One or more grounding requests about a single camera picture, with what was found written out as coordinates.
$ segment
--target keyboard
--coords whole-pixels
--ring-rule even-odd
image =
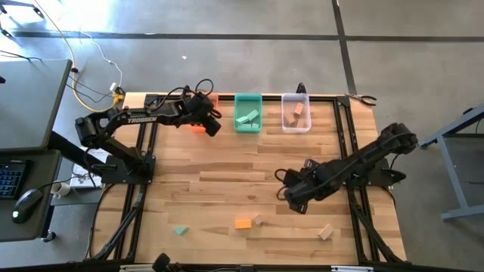
[[[0,199],[18,199],[27,174],[26,160],[0,161]]]

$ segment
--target yellow cable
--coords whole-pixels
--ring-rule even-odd
[[[50,16],[48,16],[47,12],[45,12],[44,8],[42,8],[42,6],[37,2],[37,0],[33,0],[38,6],[39,8],[42,10],[42,13],[45,14],[45,16],[52,22],[52,24],[54,24],[55,28],[57,29],[57,31],[60,33],[60,35],[62,36],[62,39],[64,39],[64,41],[66,42],[67,44],[67,47],[69,48],[69,52],[70,52],[70,56],[72,57],[73,59],[73,67],[75,68],[76,67],[76,58],[74,57],[74,53],[73,53],[73,49],[70,47],[70,44],[69,42],[67,41],[66,39],[66,36],[62,33],[62,31],[59,29],[59,27],[57,27],[57,25],[54,23],[54,21],[51,19]],[[82,99],[79,97],[79,95],[77,94],[77,91],[76,91],[76,86],[77,86],[77,79],[76,79],[76,74],[77,73],[73,73],[73,82],[72,82],[72,89],[73,89],[73,93],[74,93],[74,96],[77,98],[78,102],[81,103],[81,105],[83,105],[86,109],[88,110],[91,110],[92,112],[94,113],[102,113],[106,110],[109,110],[110,108],[114,107],[114,105],[116,105],[117,102],[121,101],[124,99],[124,95],[122,95],[123,97],[119,97],[121,96],[120,94],[118,94],[117,96],[115,95],[114,98],[113,98],[113,103],[111,104],[110,107],[106,108],[106,109],[102,109],[102,110],[96,110],[96,109],[93,109],[91,108],[90,106],[88,106],[86,103],[84,103],[84,101],[82,101]]]

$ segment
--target green plastic bin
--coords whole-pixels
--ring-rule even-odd
[[[246,116],[253,110],[259,115],[251,123],[259,125],[258,128],[244,128],[237,125],[236,119]],[[261,94],[235,94],[234,99],[234,128],[239,133],[259,133],[262,128],[262,95]]]

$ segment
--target wooden table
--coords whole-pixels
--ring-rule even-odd
[[[142,107],[145,95],[128,93],[125,106]],[[373,112],[356,100],[351,101],[351,108],[358,145],[363,147],[378,136]],[[158,128],[157,167],[144,205],[136,262],[153,262],[165,252],[180,263],[357,264],[345,189],[323,201],[311,201],[307,215],[292,212],[275,197],[281,187],[275,169],[299,169],[307,158],[324,162],[340,157],[332,105],[311,103],[312,128],[306,134],[281,131],[281,102],[264,102],[259,134],[234,131],[233,101],[219,101],[219,111],[222,128],[214,138],[195,134],[188,126]],[[116,139],[135,146],[137,135],[138,126],[127,125],[117,130]],[[113,187],[101,204],[94,253],[119,225],[126,187]],[[378,187],[369,187],[368,195],[374,226],[394,253],[405,259],[391,197]],[[261,227],[234,229],[236,218],[255,215],[263,215]],[[323,241],[318,232],[326,224],[336,230]],[[189,227],[183,236],[173,230],[179,225]],[[361,228],[370,256],[368,235]]]

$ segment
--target concrete floor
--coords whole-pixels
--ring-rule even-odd
[[[484,36],[480,16],[484,2],[479,0],[339,0],[339,4],[347,35]],[[44,8],[64,30],[337,34],[330,0],[91,0],[45,2]],[[5,28],[53,29],[33,12],[8,10],[11,17],[1,18]],[[117,71],[100,58],[88,39],[70,42],[82,82],[107,91],[112,81],[118,81]],[[206,77],[220,91],[292,92],[298,82],[304,82],[310,93],[348,91],[335,41],[99,39],[98,43],[123,70],[127,91],[167,91]],[[423,138],[484,101],[480,81],[484,43],[349,42],[348,48],[357,92],[378,98],[374,113],[379,128],[404,122]],[[45,59],[70,58],[61,39],[18,38],[13,42],[0,37],[0,49]],[[108,105],[106,100],[97,107]],[[73,120],[87,114],[66,89],[54,129],[79,143]],[[408,175],[394,191],[408,260],[484,270],[484,216],[448,223],[440,220],[439,214],[456,209],[458,202],[439,147],[402,156],[395,168]],[[473,188],[473,193],[482,196],[482,190]],[[93,211],[93,206],[56,208],[52,229],[58,239],[46,244],[38,240],[2,243],[0,267],[82,260],[88,238],[86,222],[91,221]],[[37,257],[27,262],[19,251]]]

